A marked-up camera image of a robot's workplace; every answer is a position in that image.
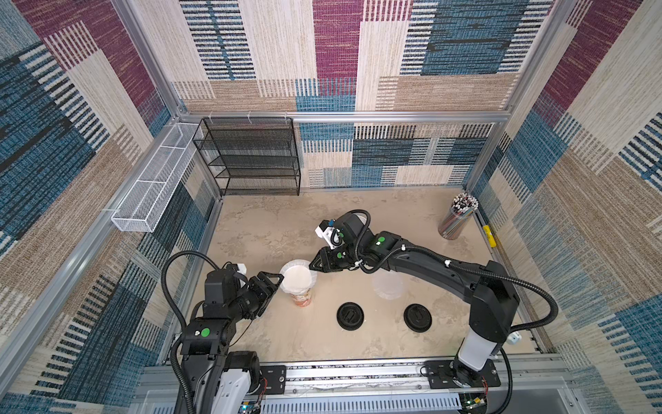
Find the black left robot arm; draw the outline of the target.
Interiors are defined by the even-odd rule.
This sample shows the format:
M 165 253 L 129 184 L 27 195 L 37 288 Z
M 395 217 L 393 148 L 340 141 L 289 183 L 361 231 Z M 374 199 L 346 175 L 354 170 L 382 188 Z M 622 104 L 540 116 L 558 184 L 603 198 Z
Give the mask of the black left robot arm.
M 211 265 L 204 300 L 189 317 L 174 301 L 167 286 L 170 265 L 195 256 Z M 254 351 L 229 349 L 241 320 L 262 317 L 284 281 L 282 274 L 260 272 L 248 278 L 240 266 L 219 266 L 194 250 L 172 255 L 161 270 L 160 283 L 181 333 L 170 348 L 172 370 L 179 383 L 176 413 L 259 413 L 268 379 Z

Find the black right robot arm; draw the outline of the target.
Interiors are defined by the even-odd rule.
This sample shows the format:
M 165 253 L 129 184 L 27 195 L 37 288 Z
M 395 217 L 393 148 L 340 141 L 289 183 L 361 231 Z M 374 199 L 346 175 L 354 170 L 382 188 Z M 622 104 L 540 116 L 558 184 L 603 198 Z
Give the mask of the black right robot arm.
M 379 270 L 408 274 L 461 298 L 470 306 L 469 328 L 451 362 L 427 362 L 419 370 L 432 388 L 473 388 L 477 401 L 464 401 L 462 413 L 505 413 L 514 397 L 514 374 L 503 345 L 509 335 L 551 324 L 559 313 L 553 296 L 544 289 L 508 275 L 503 265 L 462 262 L 416 245 L 389 231 L 370 230 L 366 210 L 350 210 L 338 219 L 323 220 L 315 229 L 325 241 L 310 270 L 330 274 Z M 514 324 L 520 305 L 517 288 L 539 295 L 549 307 L 545 317 Z

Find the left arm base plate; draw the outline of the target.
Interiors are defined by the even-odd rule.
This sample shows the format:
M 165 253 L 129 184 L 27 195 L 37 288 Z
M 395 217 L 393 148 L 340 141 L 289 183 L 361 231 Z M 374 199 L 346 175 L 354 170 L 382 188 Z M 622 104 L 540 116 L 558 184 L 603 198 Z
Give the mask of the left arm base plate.
M 263 365 L 260 367 L 258 396 L 284 395 L 287 380 L 286 365 Z

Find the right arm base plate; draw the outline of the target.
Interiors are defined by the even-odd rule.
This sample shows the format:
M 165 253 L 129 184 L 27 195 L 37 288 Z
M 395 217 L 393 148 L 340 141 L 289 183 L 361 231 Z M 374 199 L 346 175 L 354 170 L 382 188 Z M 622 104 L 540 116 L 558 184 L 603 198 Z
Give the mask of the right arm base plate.
M 488 359 L 480 371 L 474 371 L 457 360 L 424 362 L 420 374 L 429 381 L 431 389 L 500 387 L 502 381 L 493 360 Z

